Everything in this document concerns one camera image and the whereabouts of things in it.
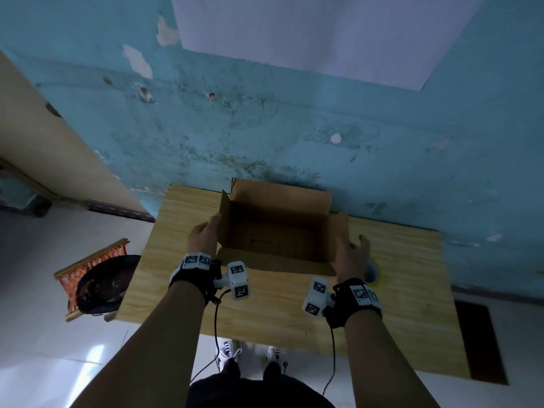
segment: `beige wall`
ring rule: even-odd
[[[0,157],[60,196],[144,210],[0,52]]]

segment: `wire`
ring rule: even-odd
[[[332,328],[331,328],[331,336],[332,336],[332,375],[329,382],[327,383],[327,385],[325,385],[325,388],[323,389],[322,396],[325,396],[325,391],[327,390],[327,387],[331,383],[332,379],[335,377],[335,373],[336,373],[335,333],[332,332]]]
[[[206,368],[208,368],[211,364],[213,364],[215,362],[215,360],[217,359],[217,357],[219,356],[219,342],[217,340],[217,311],[219,309],[219,304],[221,303],[221,299],[223,298],[223,296],[225,294],[228,294],[231,290],[230,289],[227,289],[226,291],[224,291],[221,296],[219,297],[219,302],[217,303],[217,305],[215,305],[215,316],[213,318],[213,330],[214,330],[214,334],[215,334],[215,346],[217,348],[217,354],[215,354],[215,357],[214,359],[212,359],[209,364],[207,364],[204,368],[202,368],[200,371],[198,371],[196,373],[196,375],[191,379],[191,382],[189,383],[189,385],[191,385],[193,383],[193,381],[195,380],[196,377],[198,377],[202,371],[204,371]]]

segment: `black pants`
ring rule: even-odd
[[[241,377],[240,367],[235,360],[227,361],[220,373],[200,379],[189,388],[187,408],[212,406],[333,407],[308,385],[282,374],[276,362],[268,364],[262,381],[254,381]]]

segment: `white floor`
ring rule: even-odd
[[[43,219],[0,212],[0,406],[68,407],[137,325],[82,316],[64,322],[66,296],[53,273],[127,237],[128,253],[141,253],[152,224],[92,212],[52,209]],[[446,407],[536,407],[544,392],[544,309],[459,295],[489,306],[511,386],[418,373]],[[243,375],[262,375],[261,345],[243,344]],[[201,336],[195,374],[214,356],[212,337]],[[287,373],[322,391],[332,360],[288,354]],[[200,377],[214,373],[214,364]],[[338,358],[326,396],[354,406],[349,367]]]

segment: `cardboard box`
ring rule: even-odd
[[[348,235],[346,213],[330,213],[320,190],[233,179],[221,196],[217,258],[260,270],[333,276],[336,235]]]

